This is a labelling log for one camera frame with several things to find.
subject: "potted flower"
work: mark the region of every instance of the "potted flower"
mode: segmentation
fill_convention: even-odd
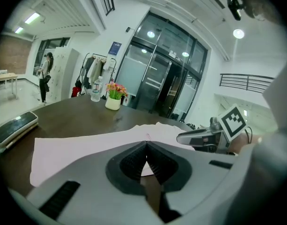
[[[111,82],[107,85],[106,91],[109,92],[105,107],[111,110],[118,110],[121,106],[121,97],[128,96],[127,90],[123,85]]]

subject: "bottle label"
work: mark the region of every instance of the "bottle label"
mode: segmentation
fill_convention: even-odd
[[[99,93],[100,92],[100,85],[99,84],[94,84],[93,88],[92,88],[92,92]]]

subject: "ponytail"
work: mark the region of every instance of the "ponytail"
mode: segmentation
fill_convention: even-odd
[[[54,57],[51,57],[50,62],[49,62],[49,66],[48,66],[48,73],[50,73],[50,71],[52,70],[53,63],[54,63]]]

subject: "plastic water bottle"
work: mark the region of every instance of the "plastic water bottle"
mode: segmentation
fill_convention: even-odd
[[[98,102],[101,100],[101,93],[102,93],[102,76],[99,76],[98,79],[93,83],[92,89],[91,89],[91,100],[93,102]]]

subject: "security camera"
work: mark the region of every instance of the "security camera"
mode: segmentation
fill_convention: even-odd
[[[243,9],[243,5],[239,4],[238,0],[227,0],[228,8],[230,9],[233,17],[240,21],[241,20],[241,13],[240,10]]]

